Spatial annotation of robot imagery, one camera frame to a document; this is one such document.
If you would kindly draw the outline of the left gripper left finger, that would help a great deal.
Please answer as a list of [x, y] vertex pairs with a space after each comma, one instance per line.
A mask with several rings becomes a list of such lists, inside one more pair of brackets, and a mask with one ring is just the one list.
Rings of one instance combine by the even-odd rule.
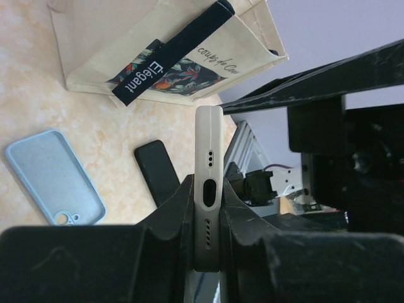
[[2, 302], [192, 302], [194, 177], [135, 225], [13, 227]]

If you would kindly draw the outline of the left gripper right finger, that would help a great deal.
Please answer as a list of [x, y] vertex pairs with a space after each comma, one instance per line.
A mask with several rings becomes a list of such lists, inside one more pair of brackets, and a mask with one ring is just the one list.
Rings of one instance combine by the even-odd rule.
[[282, 231], [223, 183], [222, 302], [402, 302], [403, 237]]

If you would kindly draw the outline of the phone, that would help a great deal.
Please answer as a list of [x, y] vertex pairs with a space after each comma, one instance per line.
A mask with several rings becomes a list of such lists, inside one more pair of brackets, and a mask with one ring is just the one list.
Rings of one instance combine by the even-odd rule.
[[50, 225], [94, 225], [106, 215], [95, 185], [59, 130], [15, 141], [4, 154]]
[[195, 116], [193, 266], [202, 273], [220, 269], [220, 208], [224, 161], [223, 109], [200, 106]]
[[157, 208], [180, 186], [175, 168], [161, 140], [154, 140], [134, 150], [134, 157]]

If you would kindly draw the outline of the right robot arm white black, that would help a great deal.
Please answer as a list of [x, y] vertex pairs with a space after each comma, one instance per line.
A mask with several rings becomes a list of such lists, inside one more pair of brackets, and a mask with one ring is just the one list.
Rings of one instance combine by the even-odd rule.
[[345, 212], [351, 232], [403, 233], [403, 105], [347, 109], [358, 92], [403, 84], [403, 41], [273, 80], [225, 114], [287, 109], [304, 192]]

